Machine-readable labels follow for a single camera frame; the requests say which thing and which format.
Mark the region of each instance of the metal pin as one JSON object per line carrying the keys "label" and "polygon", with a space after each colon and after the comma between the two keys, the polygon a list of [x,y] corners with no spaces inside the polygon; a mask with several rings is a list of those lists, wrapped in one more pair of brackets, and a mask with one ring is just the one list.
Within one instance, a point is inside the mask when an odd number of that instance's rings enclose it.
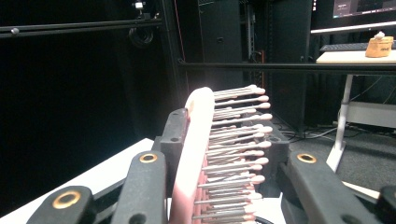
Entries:
{"label": "metal pin", "polygon": [[266,148],[266,147],[270,147],[271,146],[271,142],[268,141],[264,141],[264,142],[260,142],[259,144],[241,144],[240,146],[237,147],[226,147],[226,146],[222,146],[222,147],[213,147],[210,148],[209,150],[206,152],[206,155],[210,155],[213,153],[217,153],[217,152],[226,152],[226,151],[232,151],[232,150],[246,150],[246,149],[253,149],[253,148]]}
{"label": "metal pin", "polygon": [[239,144],[240,140],[238,140],[237,137],[235,136],[227,136],[227,137],[221,137],[221,138],[216,138],[209,140],[209,146],[218,146],[218,145],[223,145],[223,146],[232,146]]}
{"label": "metal pin", "polygon": [[230,124],[230,123],[240,123],[244,121],[251,121],[251,120],[257,120],[257,119],[271,119],[273,116],[271,114],[263,114],[263,115],[253,115],[249,118],[244,118],[244,119],[226,119],[226,120],[221,120],[221,121],[213,121],[212,126],[217,126],[217,125],[224,125],[224,124]]}
{"label": "metal pin", "polygon": [[256,176],[256,174],[242,173],[240,175],[226,177],[225,179],[209,177],[210,179],[207,180],[207,183],[218,183],[218,182],[232,181],[237,179],[253,178],[254,176]]}
{"label": "metal pin", "polygon": [[215,109],[215,112],[221,112],[221,111],[227,111],[227,110],[231,110],[233,109],[232,107],[228,106],[228,107],[223,107],[223,108],[217,108]]}
{"label": "metal pin", "polygon": [[224,197],[218,199],[209,199],[202,201],[195,201],[194,204],[223,204],[223,203],[243,203],[243,202],[251,202],[252,200],[261,199],[262,195],[260,193],[252,193],[249,195],[236,196],[236,197]]}
{"label": "metal pin", "polygon": [[210,198],[216,199],[216,198],[224,198],[230,196],[241,196],[241,195],[249,195],[251,193],[252,193],[251,191],[239,191],[239,192],[222,193],[222,194],[211,194]]}
{"label": "metal pin", "polygon": [[227,170],[220,170],[220,171],[212,171],[212,172],[205,172],[205,174],[209,178],[215,178],[215,177],[224,177],[224,176],[229,176],[229,174],[234,174],[238,175],[242,172],[246,172],[249,170],[255,170],[255,171],[260,171],[262,169],[261,165],[252,165],[249,167],[242,167],[242,168],[235,168],[235,169],[227,169]]}
{"label": "metal pin", "polygon": [[223,156],[210,156],[207,155],[207,159],[209,160],[214,160],[214,159],[223,159],[223,158],[232,158],[232,157],[246,157],[246,156],[263,156],[264,152],[263,151],[259,151],[259,150],[250,150],[250,151],[245,151],[243,153],[236,153],[236,154],[232,154],[232,155],[223,155]]}
{"label": "metal pin", "polygon": [[224,209],[224,208],[216,208],[216,209],[210,209],[210,210],[205,210],[205,211],[201,211],[201,214],[211,214],[211,213],[217,213],[217,212],[231,212],[231,211],[235,211],[235,210],[239,210],[239,209],[241,209],[241,207],[243,207],[243,206],[237,206],[237,207],[235,207],[235,208],[227,208],[227,209]]}
{"label": "metal pin", "polygon": [[241,207],[245,207],[252,203],[229,203],[229,204],[222,204],[222,205],[209,205],[203,213],[213,213],[219,211],[227,211],[227,210],[235,210],[240,209]]}
{"label": "metal pin", "polygon": [[273,129],[269,126],[261,127],[258,129],[250,129],[250,130],[234,130],[233,132],[225,132],[225,133],[212,133],[209,135],[209,141],[211,139],[216,139],[220,137],[228,137],[228,136],[238,136],[238,135],[248,135],[252,133],[270,133]]}
{"label": "metal pin", "polygon": [[219,94],[223,94],[223,93],[227,93],[227,92],[233,92],[233,91],[244,91],[244,90],[251,90],[251,89],[256,89],[258,88],[256,85],[249,85],[246,87],[242,87],[242,88],[235,88],[235,89],[230,89],[230,90],[225,90],[225,91],[214,91],[213,94],[215,95],[219,95]]}
{"label": "metal pin", "polygon": [[254,186],[246,186],[246,187],[239,187],[239,188],[227,188],[227,189],[207,189],[205,192],[206,194],[217,194],[217,193],[226,193],[226,192],[236,192],[241,190],[254,190]]}
{"label": "metal pin", "polygon": [[252,135],[249,136],[245,136],[245,137],[238,137],[238,138],[234,138],[234,139],[219,139],[219,141],[210,141],[209,140],[209,145],[211,144],[217,144],[217,145],[221,145],[221,144],[230,144],[230,143],[235,143],[235,142],[241,142],[241,141],[246,141],[252,138],[263,138],[265,136],[265,133],[254,133]]}
{"label": "metal pin", "polygon": [[225,165],[225,164],[229,164],[232,162],[238,162],[238,161],[241,161],[240,157],[211,160],[211,161],[208,161],[207,163],[209,165]]}
{"label": "metal pin", "polygon": [[239,168],[239,167],[247,167],[250,165],[264,165],[268,162],[267,158],[258,158],[255,161],[243,161],[243,162],[236,162],[226,165],[210,165],[203,167],[203,171],[221,171],[223,169],[232,169],[232,168]]}
{"label": "metal pin", "polygon": [[232,175],[238,175],[238,174],[240,174],[240,172],[230,172],[230,173],[226,173],[226,174],[215,174],[215,173],[213,173],[213,174],[209,174],[208,178],[228,178],[228,177],[230,177]]}
{"label": "metal pin", "polygon": [[246,109],[246,110],[233,110],[228,113],[219,113],[213,116],[213,120],[219,119],[239,119],[243,114],[254,114],[256,113],[256,109]]}
{"label": "metal pin", "polygon": [[217,129],[211,129],[210,130],[210,134],[241,132],[241,131],[259,129],[259,128],[262,128],[262,127],[264,127],[262,124],[256,124],[256,125],[253,125],[253,126],[243,126],[243,127],[240,127],[240,128],[236,128],[235,125],[232,125],[232,126],[221,127],[221,128],[217,128]]}
{"label": "metal pin", "polygon": [[232,217],[232,216],[240,216],[240,215],[245,215],[245,214],[246,214],[245,210],[239,209],[239,210],[227,211],[227,212],[222,212],[222,213],[194,216],[194,217],[192,217],[192,219],[203,219],[203,218],[210,218],[210,217]]}
{"label": "metal pin", "polygon": [[241,151],[243,151],[243,150],[240,150],[240,149],[237,149],[237,150],[227,150],[227,151],[224,151],[224,152],[209,152],[209,151],[207,151],[206,152],[206,159],[207,159],[207,156],[221,156],[221,155],[232,155],[232,154],[235,154],[235,153],[240,153]]}
{"label": "metal pin", "polygon": [[227,224],[251,224],[255,222],[251,222],[255,220],[256,217],[252,214],[249,215],[243,215],[243,216],[235,216],[235,217],[219,217],[219,218],[213,218],[213,219],[204,219],[203,223],[227,223]]}
{"label": "metal pin", "polygon": [[231,148],[233,146],[236,146],[236,147],[253,146],[255,144],[256,144],[255,142],[251,141],[251,142],[248,142],[248,143],[240,143],[240,144],[233,144],[233,145],[213,145],[213,146],[208,147],[208,150],[220,149],[220,148],[226,148],[226,147]]}
{"label": "metal pin", "polygon": [[234,113],[234,112],[237,112],[237,111],[240,111],[241,114],[244,114],[244,113],[247,113],[247,112],[243,112],[243,111],[247,111],[247,110],[250,110],[250,109],[268,109],[270,106],[271,105],[269,103],[262,103],[262,104],[259,104],[259,105],[251,105],[251,106],[230,108],[230,109],[225,109],[225,110],[215,110],[214,117],[219,116],[219,115]]}
{"label": "metal pin", "polygon": [[227,186],[240,185],[240,184],[260,184],[264,180],[265,180],[264,176],[256,175],[253,178],[200,184],[200,185],[198,185],[198,188],[211,189],[211,188],[227,187]]}
{"label": "metal pin", "polygon": [[256,88],[256,89],[246,90],[246,91],[235,91],[235,92],[228,92],[228,93],[225,92],[222,94],[215,94],[215,101],[237,98],[238,96],[245,96],[245,95],[251,95],[251,94],[263,95],[263,94],[265,94],[265,89]]}
{"label": "metal pin", "polygon": [[246,99],[246,100],[230,100],[230,101],[226,101],[226,102],[220,102],[220,103],[215,103],[215,106],[224,106],[224,105],[237,105],[237,104],[244,104],[244,103],[250,103],[250,102],[256,102],[256,101],[260,101],[260,102],[267,102],[269,99],[268,96],[263,95],[263,96],[259,96],[257,98],[251,98],[251,99]]}

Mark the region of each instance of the keyboard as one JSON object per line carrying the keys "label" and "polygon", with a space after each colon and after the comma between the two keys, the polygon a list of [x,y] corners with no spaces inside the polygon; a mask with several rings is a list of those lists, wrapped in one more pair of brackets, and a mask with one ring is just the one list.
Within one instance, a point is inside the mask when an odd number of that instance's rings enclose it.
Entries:
{"label": "keyboard", "polygon": [[[393,41],[392,49],[396,49],[396,40]],[[335,45],[325,45],[320,51],[329,52],[329,51],[357,51],[357,50],[366,50],[369,43],[354,43],[354,44],[335,44]]]}

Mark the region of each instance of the small wooden object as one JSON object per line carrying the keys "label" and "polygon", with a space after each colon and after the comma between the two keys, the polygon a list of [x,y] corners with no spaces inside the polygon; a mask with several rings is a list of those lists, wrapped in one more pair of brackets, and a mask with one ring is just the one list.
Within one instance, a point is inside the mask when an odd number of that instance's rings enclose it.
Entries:
{"label": "small wooden object", "polygon": [[366,57],[381,58],[389,56],[392,51],[393,36],[374,37],[369,41]]}

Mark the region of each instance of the pin array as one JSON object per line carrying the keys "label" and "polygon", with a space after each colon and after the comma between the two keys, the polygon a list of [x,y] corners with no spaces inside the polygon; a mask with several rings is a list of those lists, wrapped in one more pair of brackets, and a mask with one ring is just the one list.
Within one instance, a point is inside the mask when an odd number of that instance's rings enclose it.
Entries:
{"label": "pin array", "polygon": [[228,91],[215,91],[215,111],[209,135],[205,162],[197,185],[192,223],[255,224],[257,202],[262,199],[255,185],[264,181],[260,170],[268,162],[263,148],[271,146],[264,136],[272,131],[261,124],[242,126],[257,119],[271,119],[271,114],[255,114],[257,109],[270,107],[265,95],[235,100],[239,96],[264,94],[265,90],[251,85]]}

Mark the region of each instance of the white table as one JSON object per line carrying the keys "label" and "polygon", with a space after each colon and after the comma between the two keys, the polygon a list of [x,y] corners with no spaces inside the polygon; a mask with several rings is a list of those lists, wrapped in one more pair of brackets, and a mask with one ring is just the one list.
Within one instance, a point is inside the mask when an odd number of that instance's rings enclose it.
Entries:
{"label": "white table", "polygon": [[141,140],[110,159],[91,168],[91,170],[77,176],[67,183],[64,183],[59,188],[48,192],[25,206],[0,218],[0,224],[26,223],[33,212],[52,192],[67,186],[85,186],[91,189],[92,194],[106,189],[108,186],[111,186],[125,178],[128,174],[132,158],[142,151],[151,150],[152,144],[153,141],[147,138]]}
{"label": "white table", "polygon": [[[393,50],[388,57],[383,58],[367,58],[365,57],[365,51],[337,51],[337,52],[325,52],[318,59],[317,63],[396,63],[396,50]],[[327,159],[328,165],[334,170],[337,170],[338,164],[340,163],[341,157],[344,152],[345,142],[344,138],[344,130],[347,122],[348,109],[350,107],[349,104],[349,94],[352,87],[352,79],[354,75],[347,75],[346,77],[346,86],[344,89],[344,97],[341,103],[340,116],[338,119],[337,126],[337,134],[335,136],[335,143],[332,147],[332,151]],[[382,120],[395,121],[396,120],[396,106],[387,106],[385,108],[385,113],[382,114],[382,110],[378,111],[381,113],[377,115],[378,118]],[[374,111],[374,107],[369,106],[368,114],[372,114]]]}

